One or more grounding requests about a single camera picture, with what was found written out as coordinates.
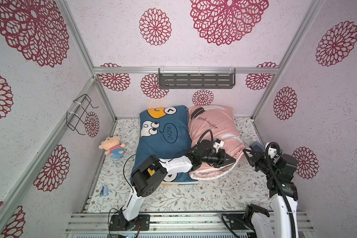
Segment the pink good night pillow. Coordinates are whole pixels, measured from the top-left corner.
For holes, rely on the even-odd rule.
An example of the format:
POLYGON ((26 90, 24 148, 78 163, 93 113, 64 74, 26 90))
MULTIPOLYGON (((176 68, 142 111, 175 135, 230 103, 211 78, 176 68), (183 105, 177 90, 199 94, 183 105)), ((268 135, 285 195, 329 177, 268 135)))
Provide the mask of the pink good night pillow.
POLYGON ((193 106, 188 109, 188 130, 192 140, 192 146, 200 139, 206 131, 211 130, 213 139, 224 142, 223 149, 226 154, 232 156, 236 162, 232 165, 216 169, 203 163, 199 169, 190 172, 189 176, 195 180, 218 179, 231 172, 238 164, 243 162, 245 156, 243 149, 245 145, 237 131, 234 122, 234 109, 228 106, 208 105, 193 106))

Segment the blue cartoon pillow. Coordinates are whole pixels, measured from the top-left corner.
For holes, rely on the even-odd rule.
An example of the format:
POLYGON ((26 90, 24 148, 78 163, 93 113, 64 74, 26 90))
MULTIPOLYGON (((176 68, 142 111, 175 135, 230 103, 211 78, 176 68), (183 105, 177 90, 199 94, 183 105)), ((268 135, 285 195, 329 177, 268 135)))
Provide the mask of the blue cartoon pillow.
POLYGON ((139 116, 140 136, 133 171, 151 155, 165 162, 185 155, 191 148, 186 106, 148 109, 139 116))

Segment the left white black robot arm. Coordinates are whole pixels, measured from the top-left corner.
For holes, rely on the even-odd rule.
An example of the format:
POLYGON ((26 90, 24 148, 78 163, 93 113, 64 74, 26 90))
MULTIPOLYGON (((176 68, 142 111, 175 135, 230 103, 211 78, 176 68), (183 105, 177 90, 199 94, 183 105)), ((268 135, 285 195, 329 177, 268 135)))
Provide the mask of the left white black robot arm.
POLYGON ((128 231, 136 227, 141 229, 140 208, 146 197, 150 196, 167 175, 189 173, 201 167, 203 163, 221 169, 234 165, 236 159, 222 148, 223 141, 203 140, 186 150, 186 154, 172 159, 159 159, 149 156, 131 174, 130 196, 125 205, 111 217, 109 231, 128 231))

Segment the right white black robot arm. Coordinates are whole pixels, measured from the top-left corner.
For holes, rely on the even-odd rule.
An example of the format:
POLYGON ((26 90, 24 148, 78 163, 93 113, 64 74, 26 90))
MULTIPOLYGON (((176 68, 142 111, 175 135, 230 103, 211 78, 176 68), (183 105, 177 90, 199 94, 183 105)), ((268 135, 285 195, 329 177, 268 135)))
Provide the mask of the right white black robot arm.
POLYGON ((242 217, 221 214, 225 227, 238 238, 235 225, 248 228, 257 238, 297 238, 298 194, 292 182, 298 160, 284 154, 279 144, 268 143, 265 149, 244 149, 243 153, 255 171, 266 175, 267 188, 274 212, 274 228, 271 227, 269 211, 255 204, 246 207, 242 217))

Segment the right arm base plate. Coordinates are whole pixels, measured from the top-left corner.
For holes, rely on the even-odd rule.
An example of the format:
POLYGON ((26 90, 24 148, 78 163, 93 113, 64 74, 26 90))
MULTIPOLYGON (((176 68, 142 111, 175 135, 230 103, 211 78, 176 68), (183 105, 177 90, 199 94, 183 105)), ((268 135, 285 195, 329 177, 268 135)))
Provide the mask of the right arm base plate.
POLYGON ((225 218, 232 230, 249 230, 249 227, 241 222, 244 218, 244 213, 227 214, 225 218))

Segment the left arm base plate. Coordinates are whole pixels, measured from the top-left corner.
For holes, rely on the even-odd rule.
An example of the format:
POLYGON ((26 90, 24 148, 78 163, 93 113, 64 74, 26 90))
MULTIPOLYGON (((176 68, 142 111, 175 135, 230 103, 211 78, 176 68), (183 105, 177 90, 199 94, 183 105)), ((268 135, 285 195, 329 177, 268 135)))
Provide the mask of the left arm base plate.
POLYGON ((123 214, 113 215, 109 231, 148 231, 150 218, 150 215, 138 215, 135 219, 127 221, 123 214))

